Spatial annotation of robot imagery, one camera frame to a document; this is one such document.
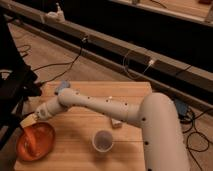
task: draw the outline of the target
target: power cord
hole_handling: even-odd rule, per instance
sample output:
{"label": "power cord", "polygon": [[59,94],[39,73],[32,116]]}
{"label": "power cord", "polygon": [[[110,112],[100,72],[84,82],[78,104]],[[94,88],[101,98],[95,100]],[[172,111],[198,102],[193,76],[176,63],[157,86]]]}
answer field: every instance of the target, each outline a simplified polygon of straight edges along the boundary
{"label": "power cord", "polygon": [[158,2],[156,0],[150,0],[150,1],[154,2],[154,3],[158,4],[158,5],[160,5],[161,7],[165,8],[165,9],[167,9],[167,7],[163,3],[161,3],[161,2]]}
{"label": "power cord", "polygon": [[85,38],[82,39],[82,45],[80,47],[80,50],[79,50],[79,53],[78,55],[75,57],[74,60],[70,61],[70,62],[64,62],[64,63],[53,63],[53,64],[48,64],[48,65],[44,65],[44,66],[41,66],[41,67],[38,67],[36,69],[33,69],[34,72],[38,71],[38,70],[41,70],[41,69],[44,69],[44,68],[47,68],[47,67],[52,67],[52,66],[61,66],[61,65],[69,65],[69,67],[63,71],[62,73],[56,75],[55,77],[49,79],[49,80],[46,80],[46,81],[43,81],[41,82],[40,84],[43,85],[47,82],[50,82],[50,81],[54,81],[55,79],[63,76],[65,73],[67,73],[68,71],[70,71],[74,65],[74,63],[78,60],[78,58],[81,56],[82,54],[82,50],[83,50],[83,45],[87,43],[87,41],[85,41]]}
{"label": "power cord", "polygon": [[[210,148],[210,145],[213,145],[213,142],[210,141],[204,133],[200,132],[197,129],[196,120],[199,119],[204,114],[206,114],[207,112],[212,111],[212,110],[213,110],[213,108],[207,109],[206,111],[202,112],[201,114],[195,116],[194,111],[191,108],[189,108],[186,119],[181,120],[182,124],[190,124],[189,129],[183,131],[184,134],[190,132],[186,138],[186,148],[187,148],[190,156],[192,157],[192,159],[194,160],[194,162],[197,164],[198,168],[201,171],[203,171],[203,168],[201,167],[200,163],[198,162],[198,160],[196,159],[196,157],[194,156],[194,154],[192,152],[197,152],[197,153],[206,152]],[[190,138],[192,138],[195,135],[199,135],[206,142],[206,146],[203,149],[195,149],[195,148],[191,147]]]}
{"label": "power cord", "polygon": [[[131,54],[132,51],[134,50],[137,50],[137,49],[140,49],[141,47],[139,48],[135,48],[135,49],[130,49],[128,50],[128,52],[124,55],[123,57],[123,69],[124,69],[124,72],[127,74],[127,76],[132,79],[132,80],[137,80],[139,79],[141,76],[138,75],[138,76],[133,76],[130,72],[129,72],[129,62],[130,62],[130,59],[128,58],[128,56]],[[154,59],[150,59],[147,67],[145,68],[145,70],[142,72],[142,74],[144,75],[146,73],[146,71],[155,64],[155,60]]]}

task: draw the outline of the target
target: paper cup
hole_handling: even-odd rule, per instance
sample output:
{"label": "paper cup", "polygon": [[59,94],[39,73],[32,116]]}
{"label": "paper cup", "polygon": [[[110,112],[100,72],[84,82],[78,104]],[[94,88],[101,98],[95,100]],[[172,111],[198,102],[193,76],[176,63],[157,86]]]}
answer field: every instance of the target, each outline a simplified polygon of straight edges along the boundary
{"label": "paper cup", "polygon": [[100,153],[108,152],[113,146],[113,137],[109,131],[100,130],[92,138],[92,145]]}

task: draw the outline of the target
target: wooden table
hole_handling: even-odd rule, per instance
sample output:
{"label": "wooden table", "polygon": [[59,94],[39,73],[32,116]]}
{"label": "wooden table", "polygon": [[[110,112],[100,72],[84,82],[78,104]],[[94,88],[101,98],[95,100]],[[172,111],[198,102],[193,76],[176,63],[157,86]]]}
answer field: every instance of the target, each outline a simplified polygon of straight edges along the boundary
{"label": "wooden table", "polygon": [[[130,3],[132,2],[132,0],[121,0],[121,1],[124,2],[129,1]],[[163,4],[168,10],[198,16],[201,18],[206,18],[211,7],[210,5],[198,3],[199,0],[155,0],[155,1]],[[151,0],[141,0],[140,3],[144,5],[162,8],[161,5],[152,2]]]}
{"label": "wooden table", "polygon": [[[54,96],[59,82],[48,83],[43,88],[40,102]],[[72,82],[72,88],[89,96],[140,103],[151,86],[147,82]],[[145,171],[141,130],[123,124],[112,129],[110,119],[91,110],[73,107],[68,112],[49,120],[56,131],[53,151],[36,162],[17,159],[16,171]],[[114,146],[106,155],[96,152],[92,135],[101,129],[109,130]]]}

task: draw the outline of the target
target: black cable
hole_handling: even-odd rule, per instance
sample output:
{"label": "black cable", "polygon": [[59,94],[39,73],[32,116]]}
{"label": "black cable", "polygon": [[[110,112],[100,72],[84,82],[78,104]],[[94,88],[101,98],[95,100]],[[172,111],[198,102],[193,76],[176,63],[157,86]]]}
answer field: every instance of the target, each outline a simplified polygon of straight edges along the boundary
{"label": "black cable", "polygon": [[160,6],[162,6],[165,9],[167,9],[167,7],[164,4],[162,4],[161,2],[158,2],[156,0],[150,0],[150,1],[156,3],[156,4],[160,5]]}
{"label": "black cable", "polygon": [[198,118],[200,118],[201,116],[203,116],[203,115],[206,114],[207,112],[212,111],[212,110],[213,110],[213,108],[209,108],[209,109],[205,110],[204,112],[202,112],[201,114],[199,114],[198,116],[196,116],[196,117],[195,117],[195,120],[198,119]]}
{"label": "black cable", "polygon": [[193,155],[193,153],[191,152],[190,149],[188,149],[188,152],[189,152],[190,156],[192,157],[192,159],[193,159],[193,160],[195,161],[195,163],[197,164],[197,166],[199,167],[199,169],[200,169],[201,171],[203,171],[203,168],[201,167],[200,163],[197,161],[197,159],[195,158],[195,156]]}
{"label": "black cable", "polygon": [[[177,79],[177,76],[182,74],[183,72],[188,71],[190,68],[192,67],[192,65],[189,65],[188,67],[186,67],[185,69],[181,69],[178,72],[176,72],[172,77],[174,77],[174,79]],[[171,90],[172,86],[169,86],[168,88],[165,88],[163,91],[161,91],[162,93],[167,93]]]}
{"label": "black cable", "polygon": [[[190,114],[191,114],[190,120],[187,120],[186,122],[181,121],[182,124],[191,124],[190,128],[189,128],[188,130],[186,130],[186,131],[183,131],[183,133],[188,133],[188,132],[190,132],[192,129],[195,130],[195,131],[191,132],[191,133],[187,136],[187,138],[186,138],[186,147],[187,147],[187,150],[188,150],[190,156],[192,157],[192,159],[194,160],[194,162],[197,164],[197,166],[199,167],[199,169],[200,169],[201,171],[203,171],[203,168],[201,167],[201,165],[200,165],[200,163],[198,162],[198,160],[196,159],[196,157],[193,155],[192,151],[193,151],[193,152],[197,152],[197,153],[206,152],[206,151],[210,148],[210,145],[213,145],[213,142],[210,141],[204,133],[200,132],[200,131],[197,129],[197,127],[196,127],[196,120],[197,120],[198,118],[200,118],[201,116],[203,116],[205,113],[207,113],[207,112],[209,112],[209,111],[211,111],[211,110],[213,110],[213,109],[212,109],[212,108],[207,109],[206,111],[202,112],[202,113],[199,114],[198,116],[195,116],[194,111],[193,111],[191,108],[189,108],[189,112],[190,112]],[[192,147],[190,146],[189,140],[190,140],[190,138],[192,138],[194,135],[199,135],[202,139],[204,139],[205,142],[206,142],[206,147],[204,147],[203,149],[195,149],[195,148],[192,148]]]}
{"label": "black cable", "polygon": [[83,46],[81,46],[78,55],[77,55],[77,56],[75,57],[75,59],[74,59],[73,61],[71,61],[71,62],[67,62],[67,63],[57,63],[57,64],[49,64],[49,65],[46,65],[46,66],[37,68],[36,70],[42,69],[42,68],[46,68],[46,67],[50,67],[50,66],[55,66],[55,65],[70,65],[69,68],[67,68],[64,72],[62,72],[62,73],[56,75],[55,77],[53,77],[53,78],[51,78],[51,79],[49,79],[49,80],[46,80],[46,81],[41,82],[41,84],[43,85],[43,84],[45,84],[45,83],[47,83],[47,82],[54,81],[55,79],[61,77],[62,75],[64,75],[65,73],[67,73],[69,70],[71,70],[72,67],[73,67],[73,65],[74,65],[74,63],[75,63],[75,62],[77,61],[77,59],[81,56],[82,50],[83,50]]}

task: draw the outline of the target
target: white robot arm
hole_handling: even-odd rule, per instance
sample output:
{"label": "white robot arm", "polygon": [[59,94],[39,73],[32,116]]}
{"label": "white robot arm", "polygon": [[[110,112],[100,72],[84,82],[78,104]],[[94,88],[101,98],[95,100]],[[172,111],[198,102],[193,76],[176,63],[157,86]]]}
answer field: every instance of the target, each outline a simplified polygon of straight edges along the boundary
{"label": "white robot arm", "polygon": [[152,93],[140,105],[100,99],[65,88],[36,110],[39,120],[47,120],[73,106],[86,107],[142,129],[147,171],[189,171],[178,114],[164,94]]}

